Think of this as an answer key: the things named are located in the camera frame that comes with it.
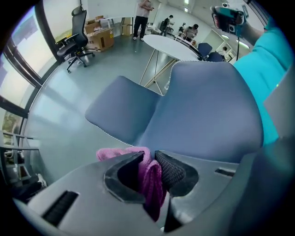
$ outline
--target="pink towel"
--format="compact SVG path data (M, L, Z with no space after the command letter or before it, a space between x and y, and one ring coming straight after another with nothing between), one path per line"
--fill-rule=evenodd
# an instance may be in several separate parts
M138 192L146 198L144 205L147 213L154 221L159 219L160 209L164 203L166 190L162 187L162 168L160 164L152 159L147 147L129 147L127 149L103 148L97 151L96 157L99 161L117 157L132 152L144 152L143 160L138 165Z

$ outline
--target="gray floor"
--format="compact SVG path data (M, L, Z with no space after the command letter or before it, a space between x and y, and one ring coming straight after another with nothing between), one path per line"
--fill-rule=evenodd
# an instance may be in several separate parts
M90 124L84 113L118 75L139 83L152 52L142 41L119 36L111 49L88 57L87 68L73 65L71 74L66 72L67 63L57 68L38 94L25 128L25 134L37 137L41 144L41 157L32 160L35 172L51 184L79 166L95 162L95 152L100 148L126 147ZM157 71L170 60L159 53ZM143 84L154 75L155 62L156 54ZM170 72L171 68L158 79L162 92ZM159 93L155 84L150 89Z

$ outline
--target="desk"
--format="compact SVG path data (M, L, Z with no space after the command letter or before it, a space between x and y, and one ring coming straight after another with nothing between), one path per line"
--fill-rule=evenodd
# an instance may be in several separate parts
M108 24L108 27L110 28L111 27L111 21L112 21L112 25L113 27L115 27L115 23L114 23L114 19L116 18L121 18L121 27L120 27L120 35L122 35L122 32L123 32L123 25L124 25L124 20L125 18L132 18L132 24L127 24L128 26L132 26L132 32L134 31L133 30L133 27L134 27L134 17L110 17L110 18L102 18L102 19L97 19L95 20L96 22L99 22L99 21L102 21L102 20L106 20L107 21L107 24Z
M163 94L162 94L162 91L157 83L157 79L159 78L159 76L161 74L163 74L163 72L165 70L167 70L169 68L169 66L171 66L173 63L175 63L179 60L199 61L198 56L193 51L191 51L188 47L184 46L183 44L181 44L173 39L170 39L170 38L167 38L164 36L159 36L159 35L146 35L146 36L144 36L143 39L149 46L153 47L154 50L151 55L151 58L148 61L147 67L142 75L142 79L147 71L147 68L148 68L156 50L157 50L156 70L157 70L157 62L158 62L159 52L164 53L164 54L168 55L169 57L173 58L158 73L155 72L154 77L144 86L144 87L148 88L152 84L152 82L156 83L161 95L163 95Z

